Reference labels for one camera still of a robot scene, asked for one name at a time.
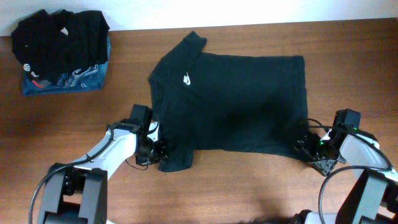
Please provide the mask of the dark teal t-shirt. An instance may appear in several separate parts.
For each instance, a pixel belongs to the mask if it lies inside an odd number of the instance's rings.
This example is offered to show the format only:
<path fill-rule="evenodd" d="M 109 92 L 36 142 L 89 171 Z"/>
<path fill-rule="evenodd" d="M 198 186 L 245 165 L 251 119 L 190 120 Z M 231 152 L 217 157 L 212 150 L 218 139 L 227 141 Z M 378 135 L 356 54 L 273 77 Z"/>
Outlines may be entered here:
<path fill-rule="evenodd" d="M 196 150 L 301 159 L 294 147 L 308 129 L 304 58 L 211 54 L 206 43 L 189 33 L 148 78 L 169 144 L 159 170 L 191 168 Z"/>

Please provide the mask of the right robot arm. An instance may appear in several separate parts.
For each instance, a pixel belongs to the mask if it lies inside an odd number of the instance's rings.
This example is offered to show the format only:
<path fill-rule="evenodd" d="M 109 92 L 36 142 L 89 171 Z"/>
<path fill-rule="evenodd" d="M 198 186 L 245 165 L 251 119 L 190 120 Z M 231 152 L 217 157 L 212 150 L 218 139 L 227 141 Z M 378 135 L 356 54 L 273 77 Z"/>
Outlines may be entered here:
<path fill-rule="evenodd" d="M 308 133 L 295 150 L 325 179 L 318 194 L 318 210 L 303 210 L 292 223 L 397 223 L 397 171 L 372 134 L 338 126 L 329 128 L 323 137 Z M 349 170 L 356 182 L 342 206 L 336 213 L 323 212 L 326 185 Z"/>

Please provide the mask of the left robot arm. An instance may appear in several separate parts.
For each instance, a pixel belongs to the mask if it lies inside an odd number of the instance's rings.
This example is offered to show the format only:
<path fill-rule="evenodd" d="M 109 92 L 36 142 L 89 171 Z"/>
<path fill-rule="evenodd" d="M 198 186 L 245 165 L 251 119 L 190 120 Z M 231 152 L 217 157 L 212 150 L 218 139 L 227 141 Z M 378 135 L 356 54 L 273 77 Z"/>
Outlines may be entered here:
<path fill-rule="evenodd" d="M 166 158 L 165 149 L 158 122 L 125 119 L 107 126 L 104 138 L 85 155 L 51 166 L 34 191 L 28 222 L 34 222 L 34 205 L 42 190 L 37 223 L 110 224 L 110 177 L 132 156 L 147 169 Z"/>

